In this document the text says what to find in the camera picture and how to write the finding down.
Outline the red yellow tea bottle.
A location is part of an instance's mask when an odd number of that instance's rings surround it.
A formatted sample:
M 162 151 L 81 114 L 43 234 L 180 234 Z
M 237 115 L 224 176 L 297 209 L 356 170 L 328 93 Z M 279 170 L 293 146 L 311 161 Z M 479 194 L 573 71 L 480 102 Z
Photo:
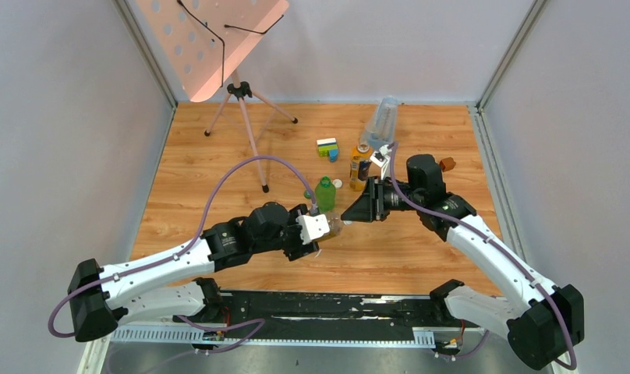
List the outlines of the red yellow tea bottle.
M 339 236 L 343 228 L 345 228 L 345 225 L 343 224 L 343 221 L 345 220 L 341 218 L 339 213 L 330 211 L 326 212 L 324 215 L 327 218 L 329 232 L 319 239 L 320 242 Z

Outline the green plastic bottle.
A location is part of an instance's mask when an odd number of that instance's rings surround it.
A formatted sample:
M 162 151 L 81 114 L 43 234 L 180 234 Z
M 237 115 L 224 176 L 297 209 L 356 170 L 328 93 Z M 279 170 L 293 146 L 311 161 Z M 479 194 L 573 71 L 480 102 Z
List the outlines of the green plastic bottle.
M 329 177 L 322 177 L 314 192 L 317 205 L 321 213 L 331 212 L 334 210 L 337 189 Z

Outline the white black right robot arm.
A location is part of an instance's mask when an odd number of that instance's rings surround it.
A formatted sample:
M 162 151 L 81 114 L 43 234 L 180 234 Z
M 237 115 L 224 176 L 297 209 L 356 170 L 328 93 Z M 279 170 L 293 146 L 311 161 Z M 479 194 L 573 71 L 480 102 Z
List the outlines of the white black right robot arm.
M 446 326 L 460 319 L 494 333 L 531 369 L 559 362 L 564 354 L 570 358 L 567 368 L 575 369 L 574 347 L 585 338 L 581 292 L 571 284 L 556 285 L 511 251 L 466 200 L 447 190 L 432 155 L 411 156 L 405 182 L 395 179 L 389 156 L 378 164 L 388 172 L 366 180 L 343 220 L 385 221 L 392 211 L 413 210 L 425 228 L 471 259 L 501 292 L 495 298 L 450 280 L 430 293 L 433 321 Z

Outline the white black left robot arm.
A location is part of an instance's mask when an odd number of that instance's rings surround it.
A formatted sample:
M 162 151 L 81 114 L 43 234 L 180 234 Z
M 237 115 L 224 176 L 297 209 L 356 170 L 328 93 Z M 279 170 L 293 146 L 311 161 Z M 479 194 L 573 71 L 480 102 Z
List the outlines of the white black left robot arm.
M 325 214 L 310 215 L 303 204 L 287 210 L 269 202 L 152 256 L 105 266 L 84 260 L 68 287 L 73 337 L 88 342 L 112 333 L 134 310 L 146 308 L 144 297 L 166 284 L 241 266 L 264 252 L 281 251 L 294 261 L 318 251 L 318 241 L 330 232 Z

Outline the yellow blue milk tea bottle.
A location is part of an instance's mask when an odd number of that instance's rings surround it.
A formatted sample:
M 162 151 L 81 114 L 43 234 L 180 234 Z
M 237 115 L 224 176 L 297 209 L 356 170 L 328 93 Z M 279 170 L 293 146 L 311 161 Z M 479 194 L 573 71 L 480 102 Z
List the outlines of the yellow blue milk tea bottle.
M 363 191 L 372 164 L 372 149 L 368 143 L 361 142 L 352 149 L 350 157 L 349 186 L 353 191 Z

